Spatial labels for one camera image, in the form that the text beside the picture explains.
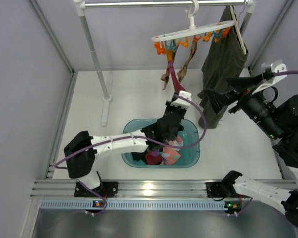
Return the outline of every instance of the red cloth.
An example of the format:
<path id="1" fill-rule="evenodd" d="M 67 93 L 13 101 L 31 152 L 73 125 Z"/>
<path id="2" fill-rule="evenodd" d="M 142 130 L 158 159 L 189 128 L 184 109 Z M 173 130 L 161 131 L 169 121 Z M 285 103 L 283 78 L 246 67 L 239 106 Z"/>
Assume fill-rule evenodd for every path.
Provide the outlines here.
<path id="1" fill-rule="evenodd" d="M 145 155 L 145 159 L 148 165 L 158 165 L 162 162 L 163 157 L 161 155 L 153 156 L 151 152 Z"/>

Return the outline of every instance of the white wall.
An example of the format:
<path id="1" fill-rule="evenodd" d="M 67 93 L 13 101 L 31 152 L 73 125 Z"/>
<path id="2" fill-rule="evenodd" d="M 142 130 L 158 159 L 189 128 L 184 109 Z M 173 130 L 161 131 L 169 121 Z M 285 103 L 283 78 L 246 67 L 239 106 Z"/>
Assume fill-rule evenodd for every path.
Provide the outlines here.
<path id="1" fill-rule="evenodd" d="M 287 70 L 298 70 L 298 1 L 293 3 L 276 34 L 259 59 L 253 74 L 260 73 L 261 64 L 268 60 L 282 59 Z M 276 85 L 279 96 L 276 104 L 284 102 L 294 94 L 298 94 L 298 76 L 287 76 Z"/>
<path id="2" fill-rule="evenodd" d="M 71 0 L 38 0 L 76 69 L 94 69 L 84 32 Z M 245 32 L 251 62 L 285 0 L 257 0 Z M 200 7 L 196 25 L 218 22 L 224 7 Z M 236 7 L 240 13 L 243 7 Z M 87 20 L 101 66 L 104 68 L 165 68 L 166 57 L 157 55 L 151 37 L 188 28 L 182 7 L 88 9 Z M 201 68 L 210 43 L 199 42 L 191 68 Z M 180 48 L 175 66 L 182 67 L 189 50 Z"/>
<path id="3" fill-rule="evenodd" d="M 69 79 L 26 0 L 0 1 L 0 238 L 18 234 Z"/>

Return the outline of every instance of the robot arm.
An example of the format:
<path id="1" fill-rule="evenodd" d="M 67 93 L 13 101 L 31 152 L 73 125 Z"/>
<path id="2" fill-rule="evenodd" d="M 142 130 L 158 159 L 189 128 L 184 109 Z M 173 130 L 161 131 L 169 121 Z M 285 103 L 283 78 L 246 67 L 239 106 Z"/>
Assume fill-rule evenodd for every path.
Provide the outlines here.
<path id="1" fill-rule="evenodd" d="M 221 193 L 227 197 L 240 194 L 261 201 L 284 214 L 298 227 L 298 191 L 268 186 L 237 171 L 230 171 L 220 184 L 216 187 L 211 186 L 211 190 L 213 189 L 215 193 Z"/>
<path id="2" fill-rule="evenodd" d="M 262 75 L 251 78 L 228 78 L 227 82 L 233 88 L 229 92 L 217 93 L 206 90 L 205 93 L 216 113 L 223 106 L 237 101 L 236 106 L 229 110 L 230 113 L 242 109 L 268 137 L 278 139 L 279 142 L 273 149 L 293 172 L 298 185 L 298 95 L 292 96 L 277 108 L 273 104 L 278 96 L 276 88 L 273 87 L 275 97 L 271 102 L 267 102 L 263 96 L 264 89 L 282 79 L 275 77 L 280 70 L 286 70 L 286 67 L 278 61 L 266 65 Z M 266 203 L 280 211 L 298 227 L 297 191 L 267 186 L 236 171 L 229 172 L 220 187 L 213 189 L 220 190 L 226 196 L 241 194 Z"/>
<path id="3" fill-rule="evenodd" d="M 191 100 L 191 93 L 180 91 L 175 93 Z M 94 168 L 95 159 L 101 159 L 113 154 L 128 152 L 155 151 L 163 146 L 139 137 L 146 137 L 161 143 L 175 140 L 178 132 L 183 131 L 182 119 L 189 107 L 189 103 L 173 96 L 171 101 L 166 102 L 164 115 L 156 123 L 146 126 L 129 134 L 115 136 L 91 136 L 88 131 L 80 132 L 65 148 L 65 156 L 83 149 L 87 146 L 97 146 L 85 150 L 66 160 L 69 177 L 78 179 L 89 189 L 101 187 L 101 178 Z"/>

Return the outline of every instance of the blue plastic tub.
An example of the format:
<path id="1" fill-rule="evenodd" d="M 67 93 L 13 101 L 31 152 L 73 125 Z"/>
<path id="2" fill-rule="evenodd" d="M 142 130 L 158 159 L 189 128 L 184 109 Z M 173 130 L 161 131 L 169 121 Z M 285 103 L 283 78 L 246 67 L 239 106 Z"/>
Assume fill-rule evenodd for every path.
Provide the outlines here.
<path id="1" fill-rule="evenodd" d="M 129 122 L 123 133 L 130 133 L 135 130 L 139 130 L 145 126 L 156 123 L 157 119 L 135 119 Z M 195 125 L 189 120 L 182 120 L 181 125 L 184 127 L 184 131 L 179 132 L 179 135 L 183 139 L 184 145 L 190 145 L 199 139 L 198 130 Z M 125 163 L 132 167 L 137 168 L 188 168 L 193 166 L 200 157 L 200 144 L 189 149 L 181 149 L 179 151 L 181 157 L 174 165 L 146 165 L 142 160 L 135 161 L 131 153 L 122 154 Z"/>

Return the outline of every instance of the cable tray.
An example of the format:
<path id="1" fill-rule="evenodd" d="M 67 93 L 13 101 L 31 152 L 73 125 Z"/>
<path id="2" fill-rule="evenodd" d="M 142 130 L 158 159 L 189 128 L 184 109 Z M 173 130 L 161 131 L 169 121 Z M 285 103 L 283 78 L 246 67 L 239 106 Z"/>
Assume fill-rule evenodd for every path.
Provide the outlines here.
<path id="1" fill-rule="evenodd" d="M 75 209 L 75 210 L 97 210 L 99 207 L 95 206 L 101 200 L 42 200 L 41 209 Z M 168 200 L 115 200 L 108 199 L 107 210 L 177 210 L 177 211 L 224 211 L 225 202 L 220 201 L 168 201 Z"/>

